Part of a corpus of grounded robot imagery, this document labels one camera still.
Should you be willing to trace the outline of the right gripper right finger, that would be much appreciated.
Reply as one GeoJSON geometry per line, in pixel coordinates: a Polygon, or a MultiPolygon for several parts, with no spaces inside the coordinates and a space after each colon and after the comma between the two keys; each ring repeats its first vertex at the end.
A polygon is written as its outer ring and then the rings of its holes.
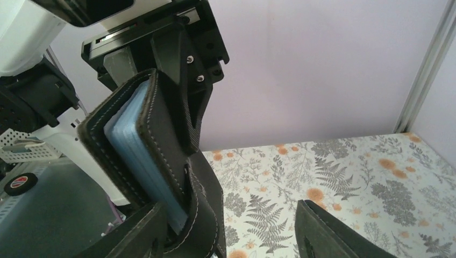
{"type": "Polygon", "coordinates": [[[299,200],[295,238],[300,257],[394,257],[311,200],[299,200]]]}

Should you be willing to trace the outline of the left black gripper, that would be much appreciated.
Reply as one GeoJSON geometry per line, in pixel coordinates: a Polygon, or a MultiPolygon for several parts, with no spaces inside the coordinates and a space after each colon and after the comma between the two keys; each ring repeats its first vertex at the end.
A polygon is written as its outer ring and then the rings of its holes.
{"type": "Polygon", "coordinates": [[[211,81],[224,78],[221,63],[229,62],[208,1],[171,1],[131,18],[84,41],[81,58],[111,91],[157,67],[167,77],[162,91],[180,146],[199,151],[211,81]]]}

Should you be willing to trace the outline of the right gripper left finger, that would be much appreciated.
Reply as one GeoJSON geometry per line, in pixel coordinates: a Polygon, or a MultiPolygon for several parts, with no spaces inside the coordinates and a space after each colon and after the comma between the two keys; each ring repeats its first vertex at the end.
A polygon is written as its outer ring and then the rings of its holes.
{"type": "Polygon", "coordinates": [[[165,207],[148,204],[75,257],[163,257],[166,238],[165,207]]]}

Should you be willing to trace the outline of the black leather card holder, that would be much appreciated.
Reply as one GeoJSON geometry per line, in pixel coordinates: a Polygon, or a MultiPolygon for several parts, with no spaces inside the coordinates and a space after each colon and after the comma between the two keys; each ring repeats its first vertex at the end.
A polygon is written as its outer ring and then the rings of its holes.
{"type": "Polygon", "coordinates": [[[138,73],[78,127],[82,144],[133,207],[162,204],[163,257],[226,257],[223,190],[199,149],[184,152],[165,102],[167,77],[138,73]]]}

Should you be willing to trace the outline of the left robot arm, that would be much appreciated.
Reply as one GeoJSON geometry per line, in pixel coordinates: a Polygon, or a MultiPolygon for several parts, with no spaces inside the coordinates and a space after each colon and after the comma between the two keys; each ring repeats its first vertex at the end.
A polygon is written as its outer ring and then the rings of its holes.
{"type": "Polygon", "coordinates": [[[139,205],[109,178],[76,137],[85,117],[67,76],[44,57],[65,25],[102,24],[85,41],[82,59],[114,91],[136,73],[155,68],[173,82],[165,91],[176,142],[163,152],[199,150],[201,122],[212,86],[229,56],[208,1],[1,1],[1,129],[33,133],[70,158],[116,205],[139,205]]]}

